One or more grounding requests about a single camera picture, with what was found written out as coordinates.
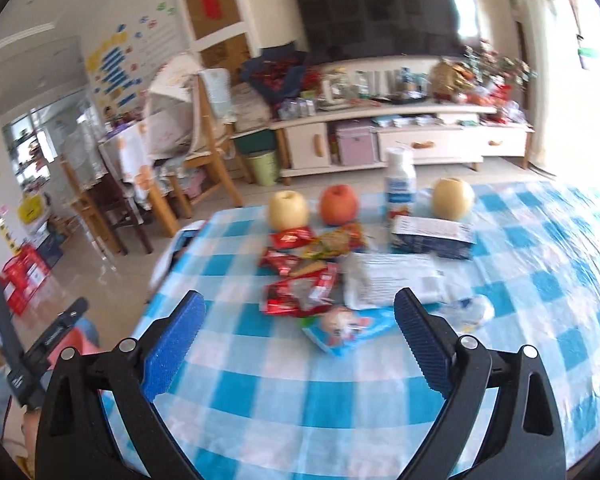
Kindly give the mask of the red snack wrapper small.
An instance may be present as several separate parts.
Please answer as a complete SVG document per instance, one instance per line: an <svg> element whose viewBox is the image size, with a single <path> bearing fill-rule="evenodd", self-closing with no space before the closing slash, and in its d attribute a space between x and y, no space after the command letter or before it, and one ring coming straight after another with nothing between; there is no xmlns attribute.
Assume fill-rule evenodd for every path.
<svg viewBox="0 0 600 480"><path fill-rule="evenodd" d="M315 234L309 226L293 228L270 234L270 241L275 250L291 250L309 245Z"/></svg>

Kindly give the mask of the red snack wrapper large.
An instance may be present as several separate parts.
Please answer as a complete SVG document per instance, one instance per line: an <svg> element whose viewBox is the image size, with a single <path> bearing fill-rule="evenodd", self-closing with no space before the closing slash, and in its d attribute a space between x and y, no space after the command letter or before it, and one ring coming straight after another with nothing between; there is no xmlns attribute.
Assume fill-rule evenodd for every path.
<svg viewBox="0 0 600 480"><path fill-rule="evenodd" d="M259 310L269 316L307 318L328 311L338 278L338 266L329 263L314 272L284 278L265 287Z"/></svg>

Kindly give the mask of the pink plastic bucket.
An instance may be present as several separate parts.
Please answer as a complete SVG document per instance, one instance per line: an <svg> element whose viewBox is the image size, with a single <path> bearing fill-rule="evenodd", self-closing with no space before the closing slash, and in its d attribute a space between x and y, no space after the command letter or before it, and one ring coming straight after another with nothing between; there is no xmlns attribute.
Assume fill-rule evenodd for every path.
<svg viewBox="0 0 600 480"><path fill-rule="evenodd" d="M50 352L48 360L55 365L60 357L61 351L73 347L81 354L98 353L99 334L95 325L88 318L80 318L72 330L64 337L58 346Z"/></svg>

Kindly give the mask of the pink storage box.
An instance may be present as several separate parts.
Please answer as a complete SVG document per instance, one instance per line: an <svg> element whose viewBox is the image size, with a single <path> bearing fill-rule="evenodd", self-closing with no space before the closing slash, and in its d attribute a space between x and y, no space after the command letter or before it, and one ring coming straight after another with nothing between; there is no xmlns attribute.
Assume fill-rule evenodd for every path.
<svg viewBox="0 0 600 480"><path fill-rule="evenodd" d="M378 162L376 133L370 120L337 122L335 136L343 166L365 166Z"/></svg>

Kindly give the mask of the white yogurt bottle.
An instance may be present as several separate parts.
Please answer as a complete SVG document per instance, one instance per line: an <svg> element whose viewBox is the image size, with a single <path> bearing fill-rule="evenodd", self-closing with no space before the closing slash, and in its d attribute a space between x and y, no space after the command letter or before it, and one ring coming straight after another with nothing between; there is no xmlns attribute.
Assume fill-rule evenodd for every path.
<svg viewBox="0 0 600 480"><path fill-rule="evenodd" d="M409 148L387 148L386 213L389 221L413 212L417 194L413 153Z"/></svg>

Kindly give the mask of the yellow plastic bag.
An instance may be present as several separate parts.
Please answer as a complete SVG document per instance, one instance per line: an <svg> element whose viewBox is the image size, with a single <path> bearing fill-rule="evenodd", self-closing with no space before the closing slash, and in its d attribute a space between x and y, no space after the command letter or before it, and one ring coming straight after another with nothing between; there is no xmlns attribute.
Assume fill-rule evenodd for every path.
<svg viewBox="0 0 600 480"><path fill-rule="evenodd" d="M40 193L24 194L17 209L19 220L27 226L43 217L45 200Z"/></svg>

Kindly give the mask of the blue cartoon snack wrapper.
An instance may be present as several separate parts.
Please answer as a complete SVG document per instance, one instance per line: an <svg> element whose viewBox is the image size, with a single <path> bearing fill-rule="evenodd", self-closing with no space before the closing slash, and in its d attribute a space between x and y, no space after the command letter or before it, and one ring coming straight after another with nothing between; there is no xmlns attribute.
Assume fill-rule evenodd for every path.
<svg viewBox="0 0 600 480"><path fill-rule="evenodd" d="M396 320L391 308L332 307L324 313L302 318L300 327L317 348L331 356L342 356L361 342L392 330Z"/></svg>

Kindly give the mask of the blue white carton box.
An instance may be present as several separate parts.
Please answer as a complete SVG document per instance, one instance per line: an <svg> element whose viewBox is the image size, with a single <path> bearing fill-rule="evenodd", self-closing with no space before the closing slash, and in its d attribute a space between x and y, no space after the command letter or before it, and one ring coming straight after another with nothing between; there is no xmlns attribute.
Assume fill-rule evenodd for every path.
<svg viewBox="0 0 600 480"><path fill-rule="evenodd" d="M469 224L462 222L396 216L391 222L390 244L397 252L468 260L475 245L475 234Z"/></svg>

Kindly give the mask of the yellow green snack wrapper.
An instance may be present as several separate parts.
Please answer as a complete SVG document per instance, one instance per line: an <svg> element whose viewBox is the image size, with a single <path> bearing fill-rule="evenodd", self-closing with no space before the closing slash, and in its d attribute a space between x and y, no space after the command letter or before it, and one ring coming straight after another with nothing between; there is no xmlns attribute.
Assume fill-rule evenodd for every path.
<svg viewBox="0 0 600 480"><path fill-rule="evenodd" d="M306 260L332 260L365 247L361 223L350 222L314 238L300 252L300 257Z"/></svg>

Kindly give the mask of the white TV cabinet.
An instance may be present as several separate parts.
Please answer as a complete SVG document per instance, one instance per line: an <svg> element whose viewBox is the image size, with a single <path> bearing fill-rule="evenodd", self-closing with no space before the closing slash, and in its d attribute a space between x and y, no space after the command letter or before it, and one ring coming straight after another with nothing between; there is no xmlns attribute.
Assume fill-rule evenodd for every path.
<svg viewBox="0 0 600 480"><path fill-rule="evenodd" d="M520 157L527 167L533 128L528 122L497 120L493 104L475 99L424 99L410 104L362 104L322 110L312 116L273 122L285 184L314 174L379 169L387 148L409 148L416 165L466 164L477 170L489 157ZM378 162L343 166L335 136L337 122L368 119L375 128Z"/></svg>

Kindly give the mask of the red apple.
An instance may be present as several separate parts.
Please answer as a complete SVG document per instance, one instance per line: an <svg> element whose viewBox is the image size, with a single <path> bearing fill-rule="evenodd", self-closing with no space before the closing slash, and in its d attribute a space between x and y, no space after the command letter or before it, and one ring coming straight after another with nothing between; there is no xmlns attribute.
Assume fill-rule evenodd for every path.
<svg viewBox="0 0 600 480"><path fill-rule="evenodd" d="M358 194L347 184L332 185L322 193L318 213L326 226L343 226L358 216Z"/></svg>

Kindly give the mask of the green trash bin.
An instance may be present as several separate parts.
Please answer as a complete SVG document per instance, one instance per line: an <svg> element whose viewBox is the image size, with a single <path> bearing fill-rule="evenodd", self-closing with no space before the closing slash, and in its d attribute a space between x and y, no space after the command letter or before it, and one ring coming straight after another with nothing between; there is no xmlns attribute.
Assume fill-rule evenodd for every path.
<svg viewBox="0 0 600 480"><path fill-rule="evenodd" d="M248 164L254 182L261 186L273 186L279 177L276 151L262 151L249 154Z"/></svg>

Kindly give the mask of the white plastic package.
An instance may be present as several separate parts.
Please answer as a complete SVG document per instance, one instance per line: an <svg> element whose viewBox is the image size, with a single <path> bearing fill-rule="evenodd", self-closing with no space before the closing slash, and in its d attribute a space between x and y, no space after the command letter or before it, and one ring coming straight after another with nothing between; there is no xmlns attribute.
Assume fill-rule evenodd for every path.
<svg viewBox="0 0 600 480"><path fill-rule="evenodd" d="M410 288L422 304L449 299L443 275L430 255L351 252L339 265L343 302L352 310L391 307L402 288Z"/></svg>

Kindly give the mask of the black television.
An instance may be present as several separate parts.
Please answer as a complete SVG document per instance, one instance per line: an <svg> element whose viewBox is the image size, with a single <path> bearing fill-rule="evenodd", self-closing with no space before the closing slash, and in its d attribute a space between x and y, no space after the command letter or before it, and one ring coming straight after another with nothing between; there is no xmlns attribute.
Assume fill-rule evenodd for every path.
<svg viewBox="0 0 600 480"><path fill-rule="evenodd" d="M481 42L476 0L296 0L319 63L461 56Z"/></svg>

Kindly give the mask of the clear plastic wrapper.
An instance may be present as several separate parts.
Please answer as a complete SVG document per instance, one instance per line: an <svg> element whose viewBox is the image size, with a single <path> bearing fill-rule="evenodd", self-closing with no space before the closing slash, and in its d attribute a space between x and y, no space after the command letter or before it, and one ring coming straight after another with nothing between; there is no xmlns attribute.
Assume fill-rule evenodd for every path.
<svg viewBox="0 0 600 480"><path fill-rule="evenodd" d="M432 314L444 318L458 334L466 334L490 322L495 309L487 296L477 295L442 304Z"/></svg>

